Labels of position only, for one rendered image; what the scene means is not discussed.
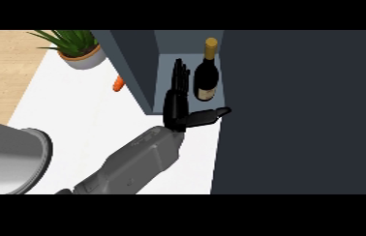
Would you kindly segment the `grey round metal pot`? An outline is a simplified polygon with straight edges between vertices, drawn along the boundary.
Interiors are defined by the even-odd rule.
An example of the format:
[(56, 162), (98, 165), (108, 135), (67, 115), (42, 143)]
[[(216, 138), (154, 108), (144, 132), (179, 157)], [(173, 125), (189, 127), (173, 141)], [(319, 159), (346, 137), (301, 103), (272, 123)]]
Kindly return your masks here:
[(54, 142), (39, 129), (0, 124), (0, 194), (25, 194), (39, 183), (54, 157)]

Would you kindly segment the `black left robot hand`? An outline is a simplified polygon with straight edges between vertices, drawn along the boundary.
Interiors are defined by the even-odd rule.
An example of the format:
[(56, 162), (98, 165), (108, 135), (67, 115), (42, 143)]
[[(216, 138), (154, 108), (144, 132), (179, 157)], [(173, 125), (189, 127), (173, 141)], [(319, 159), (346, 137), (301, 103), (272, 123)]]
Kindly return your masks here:
[(172, 87), (166, 92), (163, 104), (163, 123), (176, 133), (186, 132), (188, 128), (214, 124), (232, 112), (228, 106), (189, 112), (189, 75), (191, 70), (182, 59), (177, 59), (173, 66)]

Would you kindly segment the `green plant in grey pot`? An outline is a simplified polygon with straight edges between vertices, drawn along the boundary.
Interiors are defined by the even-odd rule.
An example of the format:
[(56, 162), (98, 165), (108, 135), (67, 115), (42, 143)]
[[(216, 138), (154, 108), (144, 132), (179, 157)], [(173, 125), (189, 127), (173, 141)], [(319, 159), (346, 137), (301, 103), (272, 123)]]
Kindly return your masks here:
[(34, 30), (30, 35), (51, 42), (61, 58), (76, 70), (98, 67), (108, 56), (90, 30)]

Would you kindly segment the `dark wine bottle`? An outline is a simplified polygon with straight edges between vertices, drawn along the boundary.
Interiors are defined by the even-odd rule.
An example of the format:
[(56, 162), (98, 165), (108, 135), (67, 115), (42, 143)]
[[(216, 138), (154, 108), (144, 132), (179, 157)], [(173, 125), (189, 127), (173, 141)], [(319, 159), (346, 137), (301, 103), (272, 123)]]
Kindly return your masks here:
[(194, 78), (194, 94), (197, 99), (203, 102), (213, 99), (217, 88), (219, 70), (214, 65), (216, 48), (217, 39), (207, 38), (204, 62), (197, 67)]

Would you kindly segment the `dark grey cabinet door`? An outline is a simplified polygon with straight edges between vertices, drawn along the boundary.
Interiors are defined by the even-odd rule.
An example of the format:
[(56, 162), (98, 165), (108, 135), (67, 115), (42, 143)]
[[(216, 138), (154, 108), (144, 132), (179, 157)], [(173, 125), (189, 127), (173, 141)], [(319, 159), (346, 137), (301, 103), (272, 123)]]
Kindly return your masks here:
[(366, 31), (229, 31), (216, 193), (366, 193)]

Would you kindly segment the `grey open cabinet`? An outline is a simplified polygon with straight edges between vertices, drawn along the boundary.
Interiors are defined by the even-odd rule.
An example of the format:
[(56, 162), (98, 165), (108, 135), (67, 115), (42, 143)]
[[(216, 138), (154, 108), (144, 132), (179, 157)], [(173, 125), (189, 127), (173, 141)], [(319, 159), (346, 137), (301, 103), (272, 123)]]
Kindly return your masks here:
[(163, 114), (177, 59), (191, 70), (189, 110), (225, 106), (223, 83), (217, 84), (211, 101), (201, 102), (194, 95), (195, 69), (204, 61), (206, 40), (214, 37), (222, 41), (223, 30), (93, 30), (92, 33), (148, 115)]

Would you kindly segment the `orange carrot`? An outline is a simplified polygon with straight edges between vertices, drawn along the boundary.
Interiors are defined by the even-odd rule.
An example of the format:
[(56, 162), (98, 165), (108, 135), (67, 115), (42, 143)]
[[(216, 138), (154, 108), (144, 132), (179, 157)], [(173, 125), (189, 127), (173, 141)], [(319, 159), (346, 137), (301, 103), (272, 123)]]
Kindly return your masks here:
[(123, 86), (124, 86), (124, 80), (123, 80), (121, 76), (118, 75), (117, 79), (114, 81), (114, 91), (118, 92), (121, 90)]

